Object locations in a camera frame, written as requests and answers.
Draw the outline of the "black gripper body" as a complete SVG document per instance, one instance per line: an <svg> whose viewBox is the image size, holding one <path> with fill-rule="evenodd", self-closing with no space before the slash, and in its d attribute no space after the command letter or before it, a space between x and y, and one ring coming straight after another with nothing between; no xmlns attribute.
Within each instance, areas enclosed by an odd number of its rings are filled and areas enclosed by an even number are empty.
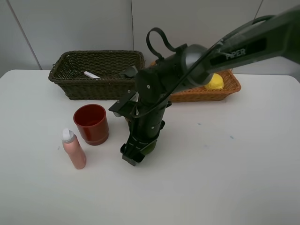
<svg viewBox="0 0 300 225"><path fill-rule="evenodd" d="M142 153L153 141L159 137L160 130L164 128L165 122L163 115L165 109L171 106L171 103L159 105L152 112L138 119L132 119L129 124L130 135L120 151L126 156L134 156L137 153Z"/></svg>

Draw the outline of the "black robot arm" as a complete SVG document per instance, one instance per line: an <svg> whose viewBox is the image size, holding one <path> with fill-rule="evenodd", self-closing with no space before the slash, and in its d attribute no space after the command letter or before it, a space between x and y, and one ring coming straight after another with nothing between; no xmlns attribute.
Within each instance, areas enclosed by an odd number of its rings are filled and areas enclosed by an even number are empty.
<svg viewBox="0 0 300 225"><path fill-rule="evenodd" d="M212 47L181 45L174 48L160 28L154 28L173 55L157 56L154 66L135 75L135 89L117 103L117 113L129 120L130 135L121 147L131 165L155 147L163 115L173 93L202 87L214 73L275 57L300 61L300 8L256 18L230 32Z"/></svg>

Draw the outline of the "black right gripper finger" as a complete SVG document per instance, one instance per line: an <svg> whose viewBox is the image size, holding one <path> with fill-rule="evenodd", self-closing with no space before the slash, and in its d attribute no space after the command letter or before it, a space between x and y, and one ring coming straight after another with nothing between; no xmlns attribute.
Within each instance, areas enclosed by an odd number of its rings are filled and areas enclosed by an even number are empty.
<svg viewBox="0 0 300 225"><path fill-rule="evenodd" d="M139 152L131 157L123 154L122 159L127 161L132 166L136 166L137 164L140 164L143 161L143 154Z"/></svg>

